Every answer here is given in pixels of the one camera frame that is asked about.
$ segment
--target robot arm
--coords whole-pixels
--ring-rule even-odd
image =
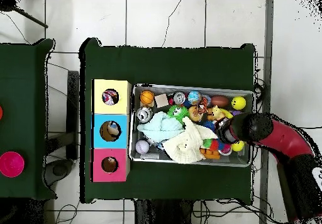
[[[216,130],[224,143],[242,140],[267,149],[277,159],[280,186],[289,221],[322,215],[322,165],[310,137],[262,113],[242,113]]]

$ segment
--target green tablecloth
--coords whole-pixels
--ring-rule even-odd
[[[50,199],[43,183],[45,155],[45,67],[53,40],[35,45],[0,44],[0,155],[16,151],[25,159],[15,178],[0,173],[0,197]]]
[[[253,90],[254,47],[136,48],[100,47],[94,38],[80,48],[82,138],[81,198],[98,199],[215,199],[251,202],[251,167],[220,167],[131,162],[126,182],[90,181],[91,80],[116,79],[135,83]]]

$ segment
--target blue box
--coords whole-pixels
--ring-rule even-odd
[[[121,128],[121,134],[113,142],[105,141],[101,134],[100,129],[103,123],[106,121],[114,121]],[[94,135],[94,148],[128,148],[128,128],[130,117],[128,115],[105,115],[94,114],[94,127],[92,122],[92,135]]]

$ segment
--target yellow smiley ball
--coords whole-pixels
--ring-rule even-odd
[[[243,150],[244,146],[245,146],[245,143],[243,141],[238,141],[231,145],[231,149],[232,151],[239,152]]]
[[[236,110],[241,110],[246,106],[246,100],[242,96],[236,96],[231,100],[231,105]]]

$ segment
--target pink box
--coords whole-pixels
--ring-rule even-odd
[[[127,149],[103,149],[94,150],[94,161],[92,163],[93,182],[125,182],[130,171],[130,160]],[[116,167],[112,172],[103,169],[102,162],[116,161]]]

